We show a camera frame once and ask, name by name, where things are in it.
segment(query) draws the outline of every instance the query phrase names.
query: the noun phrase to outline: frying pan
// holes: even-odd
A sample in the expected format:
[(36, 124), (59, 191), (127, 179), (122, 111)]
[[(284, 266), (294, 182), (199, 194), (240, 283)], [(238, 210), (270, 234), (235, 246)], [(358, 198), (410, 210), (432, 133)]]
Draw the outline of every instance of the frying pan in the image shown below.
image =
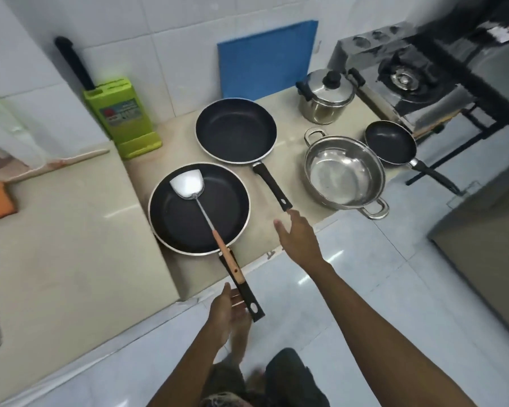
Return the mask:
[(251, 100), (230, 98), (207, 106), (196, 122), (196, 138), (213, 158), (230, 164), (251, 164), (277, 198), (283, 211), (292, 204), (260, 161), (277, 141), (277, 126), (267, 110)]
[(413, 170), (429, 175), (449, 191), (462, 195), (456, 184), (416, 158), (417, 143), (409, 131), (400, 124), (387, 120), (372, 122), (364, 132), (364, 140), (383, 163), (408, 164)]
[[(189, 170), (200, 170), (204, 192), (200, 203), (224, 243), (230, 246), (244, 231), (251, 214), (251, 198), (241, 179), (228, 168), (214, 163), (185, 165), (162, 179), (149, 198), (149, 224), (156, 238), (169, 249), (188, 256), (205, 256), (220, 251), (207, 221), (196, 202), (184, 200), (172, 189), (170, 181)], [(247, 309), (257, 321), (264, 311), (251, 292), (241, 269), (232, 273)]]

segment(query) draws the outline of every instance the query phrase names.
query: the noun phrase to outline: lid knob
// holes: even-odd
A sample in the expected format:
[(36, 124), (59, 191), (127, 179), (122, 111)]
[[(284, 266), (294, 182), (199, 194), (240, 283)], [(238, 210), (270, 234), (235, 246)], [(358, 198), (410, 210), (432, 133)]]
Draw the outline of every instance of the lid knob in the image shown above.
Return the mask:
[(335, 90), (341, 85), (341, 74), (335, 70), (330, 70), (322, 79), (322, 83), (326, 88)]

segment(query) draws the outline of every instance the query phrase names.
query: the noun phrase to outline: person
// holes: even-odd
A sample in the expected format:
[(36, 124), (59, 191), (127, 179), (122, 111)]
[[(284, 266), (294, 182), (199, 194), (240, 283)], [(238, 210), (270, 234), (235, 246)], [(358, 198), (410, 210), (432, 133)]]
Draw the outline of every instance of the person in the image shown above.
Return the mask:
[[(289, 210), (290, 232), (274, 222), (281, 246), (313, 280), (330, 308), (364, 378), (382, 407), (475, 406), (458, 385), (382, 318), (324, 261), (313, 228)], [(149, 407), (328, 406), (297, 353), (286, 348), (268, 364), (265, 388), (253, 391), (239, 363), (247, 345), (250, 316), (228, 283), (212, 303), (200, 330)], [(231, 334), (231, 353), (213, 364)]]

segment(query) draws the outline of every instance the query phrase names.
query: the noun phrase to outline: kitchen counter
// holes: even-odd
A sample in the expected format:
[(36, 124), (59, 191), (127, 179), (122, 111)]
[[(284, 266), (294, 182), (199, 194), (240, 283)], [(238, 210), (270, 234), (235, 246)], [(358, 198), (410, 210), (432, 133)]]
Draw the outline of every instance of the kitchen counter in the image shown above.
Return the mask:
[(115, 147), (9, 186), (0, 220), (0, 401), (179, 295)]
[[(263, 159), (264, 164), (294, 208), (298, 209), (312, 225), (332, 215), (335, 211), (315, 202), (300, 180), (303, 157), (307, 149), (303, 136), (305, 131), (315, 124), (305, 120), (299, 113), (296, 89), (289, 88), (257, 102), (269, 111), (277, 124), (277, 142), (273, 151)], [(195, 139), (195, 123), (199, 114), (200, 111), (196, 111), (163, 123), (157, 129), (163, 146), (125, 163), (145, 210), (154, 187), (171, 171), (195, 162), (220, 163), (207, 155)], [(366, 127), (377, 120), (379, 117), (356, 97), (346, 107), (338, 121), (322, 128), (328, 135), (358, 139)], [(230, 164), (227, 166), (241, 177), (251, 196), (252, 210), (249, 224), (232, 245), (238, 264), (244, 267), (279, 245), (272, 222), (274, 218), (281, 218), (287, 222), (288, 216), (281, 210), (268, 186), (250, 166)], [(398, 172), (399, 169), (387, 170), (387, 179), (394, 177)], [(192, 257), (172, 252), (164, 246), (161, 246), (161, 250), (183, 300), (227, 276), (217, 254)]]

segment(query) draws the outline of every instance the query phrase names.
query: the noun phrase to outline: hand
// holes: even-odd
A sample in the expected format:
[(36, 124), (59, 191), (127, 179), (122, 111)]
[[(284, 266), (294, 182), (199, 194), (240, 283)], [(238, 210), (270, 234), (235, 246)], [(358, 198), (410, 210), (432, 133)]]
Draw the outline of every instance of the hand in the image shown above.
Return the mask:
[(319, 242), (307, 219), (296, 210), (288, 210), (292, 226), (290, 233), (286, 231), (281, 220), (274, 220), (275, 230), (279, 234), (281, 246), (297, 265), (310, 274), (323, 267), (326, 262), (322, 258)]
[(215, 335), (220, 347), (226, 344), (232, 323), (244, 316), (246, 309), (247, 305), (237, 289), (232, 290), (230, 283), (225, 283), (223, 292), (211, 303), (210, 316), (206, 322), (206, 327)]

